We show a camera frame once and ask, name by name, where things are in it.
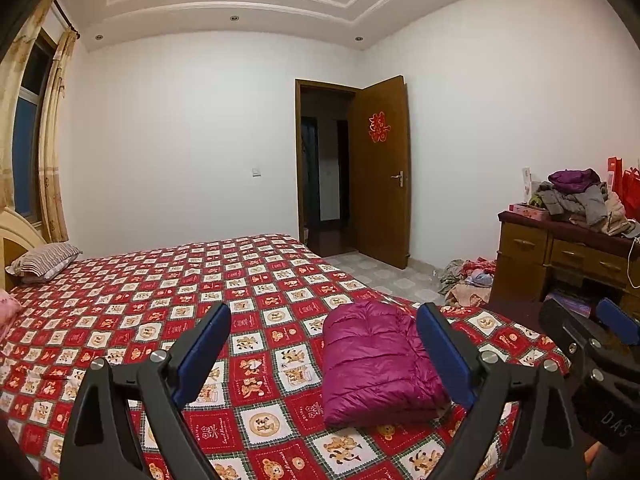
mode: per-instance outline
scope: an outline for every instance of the curtain rod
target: curtain rod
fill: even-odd
[[[60,4],[58,3],[58,0],[53,0],[53,3],[56,4],[56,9],[60,13],[60,16],[62,16],[62,18],[65,20],[66,24],[69,27],[71,27],[71,30],[76,33],[76,36],[79,39],[80,38],[80,33],[78,32],[78,30],[73,25],[71,25],[71,22],[69,21],[69,18],[66,16],[65,11],[62,10],[62,7],[60,7]]]

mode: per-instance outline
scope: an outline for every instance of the bed sheet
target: bed sheet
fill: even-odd
[[[72,264],[53,282],[14,290],[26,309],[0,344],[0,409],[34,467],[58,480],[72,404],[92,359],[140,362],[170,348],[213,301],[231,335],[183,416],[223,480],[424,479],[465,415],[453,405],[416,426],[332,431],[322,423],[322,323],[329,310],[390,298],[284,235],[236,238]],[[481,348],[533,365],[565,360],[548,338],[478,308],[443,307]],[[143,407],[131,413],[154,478],[170,478]],[[507,405],[479,471],[494,475],[516,407]]]

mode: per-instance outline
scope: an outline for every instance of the white cable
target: white cable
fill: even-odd
[[[629,267],[631,266],[631,253],[634,250],[634,244],[638,242],[638,245],[640,245],[640,240],[638,239],[638,237],[635,237],[634,240],[631,242],[631,248],[629,249],[629,256],[626,258],[626,276],[629,279],[629,283],[631,283],[631,286],[633,288],[640,288],[640,285],[634,285],[634,282],[631,281],[631,275],[629,273]]]

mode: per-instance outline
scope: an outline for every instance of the wooden dresser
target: wooden dresser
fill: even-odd
[[[640,319],[640,288],[626,276],[632,241],[609,237],[566,222],[537,221],[511,212],[502,223],[491,301],[541,301],[554,274],[568,272],[614,289],[611,298]],[[631,254],[630,275],[640,285],[640,246]]]

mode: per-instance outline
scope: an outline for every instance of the folded purple jacket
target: folded purple jacket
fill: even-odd
[[[379,426],[439,416],[450,400],[415,319],[378,301],[344,304],[324,320],[322,403],[328,426]]]
[[[593,186],[593,184],[600,183],[600,177],[592,169],[577,171],[577,170],[564,170],[556,171],[554,174],[549,175],[549,182],[554,187],[564,194],[584,193],[587,188]]]

